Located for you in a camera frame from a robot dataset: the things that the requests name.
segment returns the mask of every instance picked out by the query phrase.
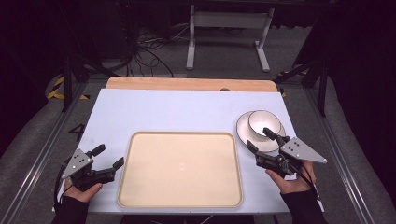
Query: table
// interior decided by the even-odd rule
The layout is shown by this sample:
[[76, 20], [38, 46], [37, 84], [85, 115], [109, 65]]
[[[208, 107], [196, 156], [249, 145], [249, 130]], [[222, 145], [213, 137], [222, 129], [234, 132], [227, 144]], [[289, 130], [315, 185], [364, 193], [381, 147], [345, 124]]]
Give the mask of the table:
[[[129, 139], [133, 133], [141, 130], [227, 132], [233, 135], [236, 143], [243, 201], [235, 208], [122, 208], [117, 203], [123, 169], [120, 168], [116, 180], [106, 184], [92, 199], [90, 212], [124, 215], [288, 212], [279, 195], [279, 189], [264, 170], [256, 166], [254, 155], [246, 149], [236, 133], [238, 118], [247, 111], [258, 109], [276, 114], [287, 135], [295, 136], [283, 99], [280, 93], [276, 92], [276, 86], [272, 81], [111, 78], [98, 96], [78, 145], [83, 151], [91, 150], [100, 144], [106, 145], [106, 150], [95, 159], [93, 169], [106, 169], [120, 157], [125, 157]], [[177, 119], [168, 119], [172, 116], [176, 116]]]

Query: white saucer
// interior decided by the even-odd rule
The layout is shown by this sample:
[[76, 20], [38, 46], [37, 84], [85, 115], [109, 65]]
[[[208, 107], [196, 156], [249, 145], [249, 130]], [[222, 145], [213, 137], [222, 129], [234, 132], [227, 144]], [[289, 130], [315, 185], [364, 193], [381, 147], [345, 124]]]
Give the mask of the white saucer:
[[[262, 141], [255, 138], [250, 133], [250, 129], [248, 127], [248, 117], [253, 112], [254, 111], [249, 111], [245, 113], [239, 118], [238, 122], [236, 123], [236, 131], [238, 132], [239, 138], [245, 144], [247, 144], [249, 140], [251, 143], [253, 143], [254, 146], [259, 149], [259, 151], [270, 152], [279, 149], [279, 145], [277, 144], [276, 140], [272, 141], [271, 139], [268, 139], [266, 141]], [[285, 128], [282, 124], [280, 124], [279, 135], [286, 136]]]

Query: white plate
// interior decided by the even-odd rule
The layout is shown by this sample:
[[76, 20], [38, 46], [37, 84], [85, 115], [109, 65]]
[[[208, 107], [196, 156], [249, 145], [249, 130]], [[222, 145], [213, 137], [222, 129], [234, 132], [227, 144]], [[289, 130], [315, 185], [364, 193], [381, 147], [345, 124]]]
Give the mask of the white plate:
[[[247, 144], [249, 140], [251, 143], [253, 143], [254, 146], [259, 149], [259, 151], [270, 152], [279, 149], [279, 145], [277, 144], [276, 140], [272, 141], [271, 139], [268, 139], [266, 141], [262, 141], [251, 134], [248, 126], [248, 117], [253, 112], [254, 111], [249, 111], [245, 113], [239, 118], [238, 122], [236, 123], [236, 131], [238, 132], [239, 138], [245, 144]], [[279, 135], [286, 136], [285, 128], [282, 124], [280, 124]]]

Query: person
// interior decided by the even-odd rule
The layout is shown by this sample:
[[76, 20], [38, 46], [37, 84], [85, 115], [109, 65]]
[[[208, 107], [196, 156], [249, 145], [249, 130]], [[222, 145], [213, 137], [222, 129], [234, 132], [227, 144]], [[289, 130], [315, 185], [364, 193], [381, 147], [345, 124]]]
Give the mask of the person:
[[[314, 163], [303, 161], [300, 172], [305, 177], [310, 177], [312, 184], [315, 185], [317, 177], [314, 173]], [[285, 180], [272, 170], [265, 170], [271, 179], [280, 189], [280, 196], [288, 206], [293, 224], [322, 224], [327, 223], [318, 204], [318, 194], [308, 183], [299, 175], [295, 180]]]
[[[310, 176], [315, 185], [317, 178], [312, 161], [303, 161], [301, 173]], [[280, 195], [288, 206], [292, 224], [324, 224], [327, 223], [317, 202], [316, 191], [311, 188], [300, 176], [295, 180], [285, 180], [272, 170], [265, 170], [280, 189]], [[90, 199], [102, 188], [96, 184], [82, 192], [71, 186], [69, 180], [64, 183], [62, 204], [56, 208], [56, 216], [52, 224], [83, 224], [87, 219]]]

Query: white table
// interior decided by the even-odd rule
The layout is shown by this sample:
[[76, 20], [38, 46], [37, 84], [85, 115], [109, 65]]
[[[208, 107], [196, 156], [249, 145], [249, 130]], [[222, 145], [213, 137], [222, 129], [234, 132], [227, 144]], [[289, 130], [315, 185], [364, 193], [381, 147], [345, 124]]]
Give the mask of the white table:
[[288, 111], [278, 92], [247, 91], [147, 91], [101, 90], [78, 148], [91, 150], [100, 144], [106, 150], [93, 169], [111, 167], [126, 157], [131, 136], [139, 131], [227, 132], [236, 141], [243, 202], [235, 208], [122, 208], [117, 203], [122, 168], [116, 180], [104, 185], [92, 199], [90, 212], [112, 214], [273, 214], [288, 212], [279, 189], [256, 166], [236, 133], [241, 115], [268, 110], [280, 119], [286, 134], [295, 136]]

